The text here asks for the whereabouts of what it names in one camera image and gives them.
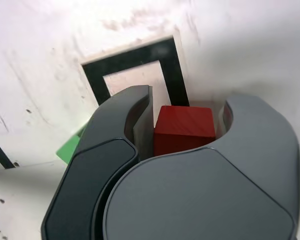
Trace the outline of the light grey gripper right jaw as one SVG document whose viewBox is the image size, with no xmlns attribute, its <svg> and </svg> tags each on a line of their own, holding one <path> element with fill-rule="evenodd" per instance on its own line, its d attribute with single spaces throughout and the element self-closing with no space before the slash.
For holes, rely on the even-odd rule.
<svg viewBox="0 0 300 240">
<path fill-rule="evenodd" d="M 257 96 L 224 105 L 227 131 L 195 149 L 138 163 L 105 205 L 106 240 L 293 240 L 300 147 L 287 119 Z"/>
</svg>

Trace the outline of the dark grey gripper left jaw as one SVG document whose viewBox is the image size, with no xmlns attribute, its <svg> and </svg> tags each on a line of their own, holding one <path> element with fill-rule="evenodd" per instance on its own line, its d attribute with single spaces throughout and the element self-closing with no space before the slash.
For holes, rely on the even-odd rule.
<svg viewBox="0 0 300 240">
<path fill-rule="evenodd" d="M 41 225 L 44 240 L 101 240 L 117 181 L 151 151 L 153 89 L 130 86 L 89 119 Z"/>
</svg>

